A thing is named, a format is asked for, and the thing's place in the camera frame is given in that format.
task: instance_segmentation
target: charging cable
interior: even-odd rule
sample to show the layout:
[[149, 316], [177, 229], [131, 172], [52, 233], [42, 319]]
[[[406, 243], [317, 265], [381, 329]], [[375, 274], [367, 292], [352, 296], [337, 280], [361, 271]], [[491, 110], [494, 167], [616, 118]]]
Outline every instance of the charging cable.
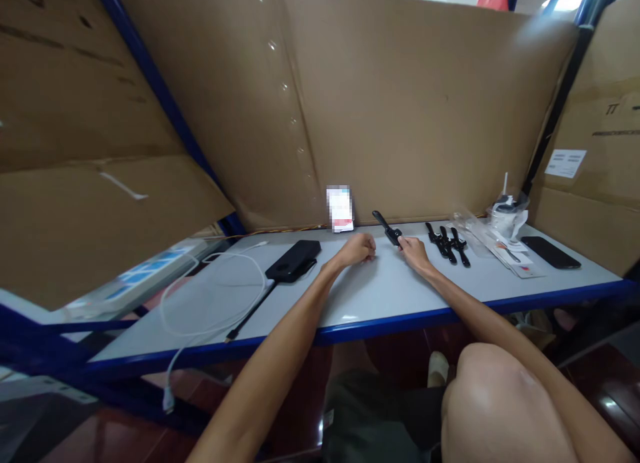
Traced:
[[174, 328], [171, 328], [171, 326], [169, 326], [169, 323], [167, 321], [167, 315], [165, 313], [165, 299], [167, 297], [167, 295], [169, 294], [169, 291], [183, 278], [185, 278], [185, 276], [187, 276], [189, 273], [191, 273], [193, 270], [195, 270], [197, 268], [197, 266], [200, 264], [200, 262], [194, 258], [193, 256], [189, 255], [189, 254], [185, 254], [184, 256], [189, 257], [191, 260], [193, 260], [193, 265], [189, 268], [189, 270], [187, 270], [186, 272], [184, 272], [179, 278], [177, 278], [175, 281], [173, 281], [167, 288], [165, 288], [165, 290], [162, 292], [162, 295], [160, 296], [160, 304], [159, 304], [159, 312], [160, 312], [160, 319], [162, 321], [162, 325], [165, 329], [165, 331], [169, 334], [172, 334], [173, 336], [179, 336], [179, 337], [184, 337], [184, 336], [190, 336], [191, 338], [183, 345], [180, 347], [180, 349], [175, 353], [175, 355], [173, 355], [173, 358], [171, 359], [171, 362], [169, 363], [169, 366], [167, 367], [167, 377], [166, 377], [166, 381], [165, 381], [165, 389], [164, 389], [164, 395], [163, 395], [163, 400], [162, 400], [162, 407], [165, 411], [165, 413], [171, 413], [173, 411], [173, 407], [175, 404], [175, 398], [173, 397], [173, 393], [171, 391], [171, 372], [173, 371], [173, 366], [175, 365], [175, 362], [177, 361], [178, 357], [180, 356], [180, 354], [182, 353], [182, 351], [187, 348], [188, 346], [191, 346], [193, 344], [193, 342], [199, 337], [205, 337], [203, 338], [204, 340], [210, 339], [212, 337], [215, 336], [215, 332], [223, 332], [224, 330], [227, 330], [228, 328], [236, 325], [238, 322], [242, 321], [245, 316], [248, 314], [248, 312], [250, 312], [253, 308], [253, 305], [267, 292], [270, 290], [270, 288], [274, 285], [273, 280], [267, 280], [265, 273], [262, 271], [262, 269], [260, 268], [260, 265], [258, 265], [258, 262], [251, 258], [248, 255], [243, 254], [244, 252], [247, 252], [248, 250], [251, 250], [252, 248], [255, 248], [257, 246], [263, 246], [266, 245], [268, 242], [267, 241], [263, 241], [260, 242], [258, 244], [255, 244], [253, 246], [250, 246], [249, 248], [246, 248], [245, 250], [242, 250], [241, 252], [238, 253], [227, 253], [227, 252], [216, 252], [216, 253], [211, 253], [209, 255], [207, 255], [207, 257], [205, 259], [202, 260], [202, 263], [210, 263], [211, 260], [209, 260], [209, 258], [211, 258], [212, 256], [217, 256], [217, 257], [221, 257], [221, 256], [229, 256], [229, 257], [234, 257], [234, 256], [238, 256], [240, 258], [247, 258], [249, 259], [257, 268], [258, 273], [260, 274], [260, 277], [262, 279], [262, 285], [260, 288], [260, 291], [258, 292], [258, 294], [256, 295], [256, 297], [251, 301], [251, 304], [249, 304], [246, 308], [244, 308], [242, 311], [235, 313], [233, 315], [231, 315], [228, 318], [225, 318], [222, 321], [216, 322], [214, 325], [209, 326], [208, 328], [199, 331], [199, 332], [189, 332], [189, 333], [184, 333], [184, 332], [179, 332], [177, 330], [175, 330]]

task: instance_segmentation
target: blurred phone screen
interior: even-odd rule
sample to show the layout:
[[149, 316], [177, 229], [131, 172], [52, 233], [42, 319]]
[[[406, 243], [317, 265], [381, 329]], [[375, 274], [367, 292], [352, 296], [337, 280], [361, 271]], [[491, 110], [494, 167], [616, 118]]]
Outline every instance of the blurred phone screen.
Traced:
[[331, 220], [331, 231], [340, 233], [353, 230], [353, 205], [348, 185], [327, 187], [327, 208]]

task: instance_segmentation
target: white shelf surface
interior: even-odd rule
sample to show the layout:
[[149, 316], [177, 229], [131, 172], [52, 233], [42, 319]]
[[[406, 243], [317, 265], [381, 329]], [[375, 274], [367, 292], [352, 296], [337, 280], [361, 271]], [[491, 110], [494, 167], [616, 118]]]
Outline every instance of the white shelf surface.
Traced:
[[[447, 223], [432, 222], [432, 225], [435, 231], [438, 231], [440, 225]], [[454, 266], [429, 242], [424, 223], [405, 223], [392, 227], [400, 228], [405, 236], [420, 238], [438, 270], [483, 302], [621, 280], [598, 264], [527, 225], [521, 229], [519, 236], [544, 236], [578, 260], [582, 267], [575, 270], [557, 270], [529, 251], [529, 258], [546, 276], [520, 279], [496, 258], [480, 258], [468, 247], [466, 254], [471, 268], [465, 268], [460, 262]], [[447, 306], [445, 301], [406, 265], [397, 248], [387, 240], [382, 227], [360, 227], [356, 232], [370, 232], [374, 236], [377, 256], [373, 262], [347, 269], [336, 280], [319, 327], [353, 324], [438, 310]], [[352, 232], [331, 234], [325, 230], [258, 234], [243, 238], [231, 247], [229, 252], [239, 252], [258, 242], [268, 241], [269, 244], [252, 248], [245, 253], [258, 262], [262, 271], [266, 271], [298, 240], [319, 240], [322, 248], [317, 257], [318, 263], [311, 272], [296, 283], [278, 285], [244, 326], [238, 340], [267, 335], [305, 292], [322, 264], [326, 263], [351, 235]], [[457, 251], [454, 250], [454, 254], [459, 261]], [[179, 332], [204, 330], [247, 308], [259, 292], [260, 285], [257, 269], [248, 259], [218, 258], [167, 298], [167, 320], [171, 327]], [[200, 337], [189, 346], [222, 342], [228, 331], [229, 329], [225, 329]], [[166, 332], [159, 309], [154, 308], [105, 347], [93, 361], [175, 350], [187, 344], [189, 340], [191, 337], [172, 336]]]

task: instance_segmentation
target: black smartphone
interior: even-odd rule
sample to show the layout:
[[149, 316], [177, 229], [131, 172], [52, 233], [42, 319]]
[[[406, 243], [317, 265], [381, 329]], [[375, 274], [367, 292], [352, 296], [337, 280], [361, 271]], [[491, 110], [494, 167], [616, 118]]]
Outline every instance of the black smartphone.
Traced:
[[571, 258], [557, 246], [546, 241], [542, 236], [523, 236], [522, 243], [549, 263], [554, 268], [564, 270], [566, 268], [580, 268], [581, 263], [575, 258]]

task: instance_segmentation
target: hand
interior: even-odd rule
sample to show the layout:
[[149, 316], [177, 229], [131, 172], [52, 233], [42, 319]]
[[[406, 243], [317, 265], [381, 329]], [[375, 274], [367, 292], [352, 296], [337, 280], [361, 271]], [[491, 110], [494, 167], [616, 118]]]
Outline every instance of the hand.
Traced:
[[339, 266], [350, 266], [375, 257], [375, 241], [369, 233], [354, 234], [332, 258]]
[[400, 236], [398, 242], [400, 243], [400, 252], [411, 268], [422, 276], [426, 276], [429, 272], [435, 271], [435, 268], [429, 261], [425, 244], [422, 243], [422, 240], [411, 236]]

